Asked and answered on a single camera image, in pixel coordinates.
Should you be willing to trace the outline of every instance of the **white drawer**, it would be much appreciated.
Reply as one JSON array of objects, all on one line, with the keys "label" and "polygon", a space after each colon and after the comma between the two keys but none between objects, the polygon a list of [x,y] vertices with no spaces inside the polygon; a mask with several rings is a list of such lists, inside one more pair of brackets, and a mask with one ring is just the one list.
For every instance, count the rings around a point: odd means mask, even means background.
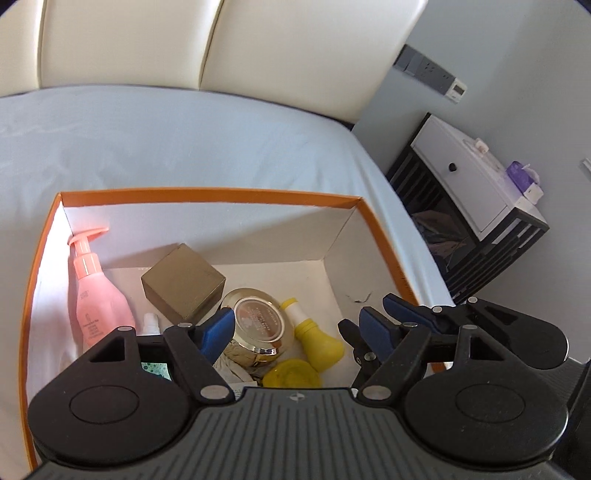
[{"label": "white drawer", "polygon": [[476,233],[483,232],[506,208],[505,200],[478,165],[480,158],[436,119],[427,120],[412,147]]}]

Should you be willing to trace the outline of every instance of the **power strip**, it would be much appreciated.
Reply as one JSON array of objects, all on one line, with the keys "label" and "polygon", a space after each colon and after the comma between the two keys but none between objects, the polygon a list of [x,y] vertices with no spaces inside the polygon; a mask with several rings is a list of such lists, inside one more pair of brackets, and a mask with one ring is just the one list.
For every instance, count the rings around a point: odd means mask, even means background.
[{"label": "power strip", "polygon": [[466,93],[466,84],[410,45],[402,48],[394,67],[441,93],[452,102],[458,103]]}]

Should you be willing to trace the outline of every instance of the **cardboard box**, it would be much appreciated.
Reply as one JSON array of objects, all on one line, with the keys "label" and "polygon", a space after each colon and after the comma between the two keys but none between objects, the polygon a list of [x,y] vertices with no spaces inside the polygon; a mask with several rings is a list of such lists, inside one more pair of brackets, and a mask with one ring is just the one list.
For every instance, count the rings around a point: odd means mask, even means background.
[{"label": "cardboard box", "polygon": [[[76,277],[67,241],[108,226],[92,242],[105,274],[128,298],[136,319],[158,313],[141,276],[179,243],[226,277],[224,293],[252,287],[284,301],[296,297],[320,328],[358,321],[363,306],[381,312],[397,293],[416,303],[374,214],[359,197],[245,189],[143,189],[60,193],[35,255],[22,320],[21,415],[29,401],[82,351]],[[298,342],[282,359],[305,358]],[[352,349],[321,374],[325,387],[351,385]],[[31,465],[35,456],[25,431]]]},{"label": "cardboard box", "polygon": [[222,299],[226,277],[186,244],[142,275],[146,299],[171,323],[196,324]]}]

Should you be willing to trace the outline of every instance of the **tissue box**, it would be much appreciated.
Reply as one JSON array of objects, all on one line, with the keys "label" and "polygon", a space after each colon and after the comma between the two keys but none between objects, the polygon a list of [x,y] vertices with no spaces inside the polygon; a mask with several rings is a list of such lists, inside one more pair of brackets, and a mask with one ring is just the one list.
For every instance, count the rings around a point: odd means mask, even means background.
[{"label": "tissue box", "polygon": [[507,175],[515,186],[532,204],[538,203],[544,192],[533,178],[523,169],[523,165],[514,161],[507,167]]},{"label": "tissue box", "polygon": [[171,323],[196,324],[222,299],[226,277],[181,244],[144,275],[146,298]]}]

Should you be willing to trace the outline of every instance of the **orange box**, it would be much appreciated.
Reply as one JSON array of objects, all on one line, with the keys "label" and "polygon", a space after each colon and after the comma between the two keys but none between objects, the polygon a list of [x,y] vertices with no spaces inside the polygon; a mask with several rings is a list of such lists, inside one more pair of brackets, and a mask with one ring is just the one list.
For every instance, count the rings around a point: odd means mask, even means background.
[{"label": "orange box", "polygon": [[[60,193],[34,258],[21,327],[21,416],[32,468],[27,405],[82,352],[67,241],[104,226],[109,232],[92,249],[136,319],[157,312],[145,298],[142,273],[180,243],[226,277],[224,293],[252,287],[279,301],[296,297],[335,337],[337,323],[357,322],[363,306],[383,312],[387,293],[416,304],[387,236],[360,197],[224,188]],[[349,386],[355,378],[359,367],[346,347],[343,359],[322,373],[325,387]],[[282,358],[293,356],[305,358],[299,345]]]}]

